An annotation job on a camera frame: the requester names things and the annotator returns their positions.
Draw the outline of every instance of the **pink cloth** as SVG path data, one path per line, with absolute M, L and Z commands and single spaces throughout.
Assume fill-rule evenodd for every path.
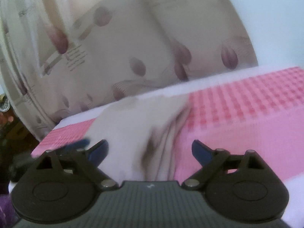
M 175 142 L 175 175 L 200 168 L 191 153 L 199 139 L 233 154 L 256 150 L 285 180 L 304 172 L 304 70 L 289 68 L 207 88 L 190 95 L 192 111 Z M 93 120 L 53 130 L 33 151 L 40 155 L 81 139 Z

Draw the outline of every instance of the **red checkered pattern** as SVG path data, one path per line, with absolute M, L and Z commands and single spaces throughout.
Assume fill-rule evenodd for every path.
M 92 119 L 52 130 L 33 150 L 32 155 L 40 156 L 47 149 L 54 150 L 82 139 L 94 120 L 95 119 Z
M 212 128 L 304 104 L 304 70 L 289 68 L 190 94 L 186 126 Z

